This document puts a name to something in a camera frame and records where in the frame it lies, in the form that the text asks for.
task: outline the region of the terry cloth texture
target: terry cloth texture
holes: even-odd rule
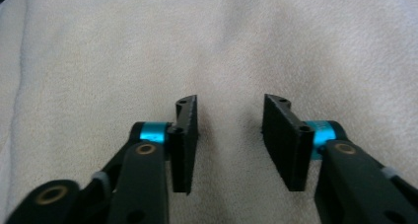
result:
[[[88,183],[135,121],[197,94],[192,193],[172,223],[319,223],[312,163],[288,192],[263,96],[333,119],[418,187],[418,0],[7,0],[0,12],[0,221],[33,188]]]

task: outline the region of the screw hole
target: screw hole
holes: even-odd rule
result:
[[[348,144],[344,144],[344,143],[338,143],[335,145],[335,148],[345,154],[355,154],[356,153],[356,149],[353,148],[352,146],[348,145]]]
[[[173,128],[173,131],[174,131],[174,133],[182,133],[183,132],[182,128],[179,128],[179,127]]]
[[[60,191],[60,190],[58,190],[58,189],[53,189],[53,190],[50,190],[50,191],[46,192],[46,193],[43,195],[43,198],[44,198],[44,199],[52,199],[52,198],[54,198],[54,197],[58,196],[58,194],[59,194],[59,193],[61,193],[61,191]]]
[[[148,154],[153,153],[156,149],[157,148],[152,144],[144,144],[144,145],[139,146],[136,149],[136,152],[140,155],[148,155]]]
[[[145,218],[145,213],[142,210],[134,210],[131,211],[128,216],[126,217],[126,220],[128,223],[139,223]]]
[[[386,216],[386,218],[389,219],[393,223],[399,223],[399,224],[406,223],[405,218],[395,211],[385,211],[384,216]]]
[[[324,151],[325,151],[325,146],[320,146],[316,149],[316,152],[320,155],[323,155]]]
[[[300,126],[300,127],[299,127],[299,129],[300,129],[302,132],[309,132],[309,131],[311,131],[311,128],[310,128],[310,127],[308,127],[308,126]]]

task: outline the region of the black plastic bracket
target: black plastic bracket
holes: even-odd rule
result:
[[[198,138],[197,97],[180,99],[175,108],[176,123],[158,122],[152,131],[147,122],[135,123],[125,145],[84,189],[72,181],[44,184],[7,223],[168,223],[166,160],[174,191],[189,194]],[[144,130],[152,136],[144,139]],[[154,135],[164,141],[151,141]],[[37,202],[40,195],[46,201]]]
[[[277,171],[290,191],[303,191],[313,150],[314,131],[291,112],[285,98],[265,95],[262,133]]]
[[[265,95],[265,146],[290,191],[304,190],[314,130],[300,121],[284,98]],[[322,223],[418,223],[418,190],[354,145],[343,127],[328,121],[334,134],[317,148],[322,166],[314,195]]]

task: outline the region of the white fabric surface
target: white fabric surface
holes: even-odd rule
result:
[[[135,121],[173,121],[192,94],[201,136],[172,223],[319,222],[320,163],[306,192],[285,189],[265,93],[339,121],[418,186],[417,0],[8,0],[0,14],[0,218],[47,181],[84,186]]]

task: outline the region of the white towel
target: white towel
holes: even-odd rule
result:
[[[135,121],[174,121],[192,94],[201,136],[191,195],[170,194],[172,223],[319,222],[320,162],[306,192],[286,190],[260,134],[265,93],[300,119],[339,121],[418,187],[417,0],[25,1],[0,16],[16,50],[11,64],[0,52],[7,213],[47,181],[84,186]]]

